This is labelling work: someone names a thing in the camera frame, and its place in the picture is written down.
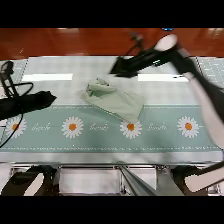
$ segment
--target folded towel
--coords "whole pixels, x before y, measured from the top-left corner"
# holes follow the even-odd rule
[[[99,78],[88,84],[82,98],[130,123],[137,122],[144,102],[142,96],[119,90]]]

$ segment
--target orange flower center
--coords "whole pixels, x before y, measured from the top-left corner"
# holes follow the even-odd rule
[[[74,130],[76,129],[76,124],[70,124],[70,125],[69,125],[69,129],[70,129],[71,131],[74,131]]]
[[[190,131],[192,129],[192,124],[186,123],[185,128]]]
[[[17,129],[18,129],[18,127],[19,127],[19,125],[18,125],[18,124],[14,124],[14,125],[12,126],[12,130],[13,130],[13,131],[15,131],[15,130],[17,130]]]
[[[133,124],[128,124],[128,130],[129,131],[134,131],[135,126]]]

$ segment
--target brown wooden floor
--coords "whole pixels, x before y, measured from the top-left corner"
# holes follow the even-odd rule
[[[30,56],[123,55],[138,32],[149,48],[162,36],[174,33],[193,56],[224,57],[224,28],[0,28],[0,60]]]

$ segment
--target white flower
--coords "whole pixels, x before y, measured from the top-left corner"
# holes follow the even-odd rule
[[[78,117],[69,117],[63,122],[62,131],[66,138],[75,138],[75,136],[79,136],[82,134],[81,130],[83,130],[83,121]]]
[[[141,134],[140,131],[142,130],[140,121],[137,121],[135,124],[130,124],[127,121],[123,121],[121,122],[120,127],[120,131],[123,131],[123,135],[126,135],[126,138],[130,139],[139,136]]]
[[[182,131],[182,135],[188,138],[194,138],[199,133],[199,127],[194,118],[182,117],[179,119],[177,127],[179,131]]]
[[[18,136],[23,134],[23,131],[26,130],[26,121],[23,119],[18,127],[20,121],[20,117],[12,118],[6,125],[6,135],[10,136],[12,132],[16,129],[15,133],[13,134],[12,138],[17,138]]]

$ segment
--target daisy print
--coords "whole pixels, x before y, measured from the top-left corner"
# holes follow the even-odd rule
[[[23,134],[23,132],[27,128],[26,121],[25,121],[25,119],[22,119],[20,125],[18,125],[19,121],[20,121],[20,117],[16,117],[16,118],[11,119],[7,123],[6,129],[5,129],[6,135],[10,136],[14,130],[16,130],[16,131],[13,134],[12,138],[17,138],[18,136]]]
[[[75,138],[82,134],[83,121],[78,117],[69,117],[63,122],[62,131],[64,132],[66,138]]]
[[[177,127],[186,138],[194,138],[199,133],[199,126],[194,118],[182,117],[179,119]]]
[[[126,138],[135,138],[136,136],[139,136],[141,134],[142,125],[140,124],[140,121],[137,121],[135,124],[130,124],[127,121],[121,122],[120,125],[121,129],[120,131],[123,132],[123,135],[126,136]]]

